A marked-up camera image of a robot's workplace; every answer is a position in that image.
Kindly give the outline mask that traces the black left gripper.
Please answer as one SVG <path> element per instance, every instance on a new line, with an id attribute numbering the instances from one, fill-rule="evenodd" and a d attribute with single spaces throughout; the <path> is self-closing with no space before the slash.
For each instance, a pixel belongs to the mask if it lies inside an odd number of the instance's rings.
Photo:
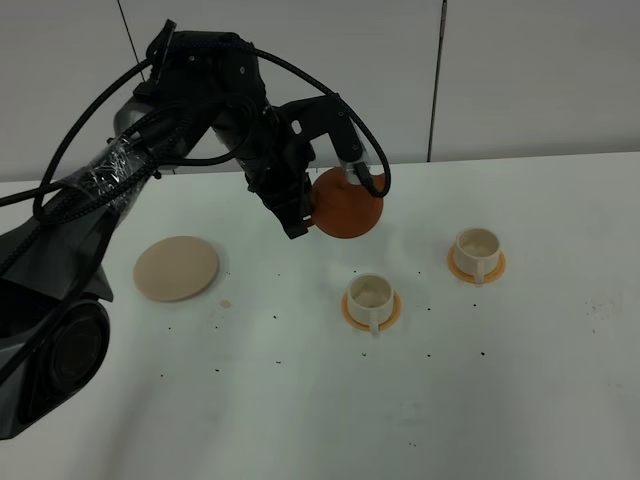
<path id="1" fill-rule="evenodd" d="M 306 235 L 312 214 L 306 169 L 314 154 L 270 104 L 255 47 L 235 33 L 164 29 L 146 58 L 151 74 L 134 101 L 151 108 L 177 102 L 189 122 L 163 160 L 176 166 L 236 160 L 287 237 Z"/>

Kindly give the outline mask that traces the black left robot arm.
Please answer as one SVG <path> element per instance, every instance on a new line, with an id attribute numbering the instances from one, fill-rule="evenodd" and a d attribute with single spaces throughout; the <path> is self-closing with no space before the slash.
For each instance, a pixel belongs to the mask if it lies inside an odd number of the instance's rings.
<path id="1" fill-rule="evenodd" d="M 32 202 L 31 217 L 1 237 L 1 436 L 11 439 L 59 407 L 97 373 L 108 350 L 113 297 L 102 260 L 146 182 L 191 166 L 213 131 L 290 238 L 307 231 L 310 142 L 293 129 L 301 102 L 270 104 L 259 63 L 271 54 L 233 33 L 177 31 L 148 47 L 114 134 L 74 173 L 2 199 Z"/>

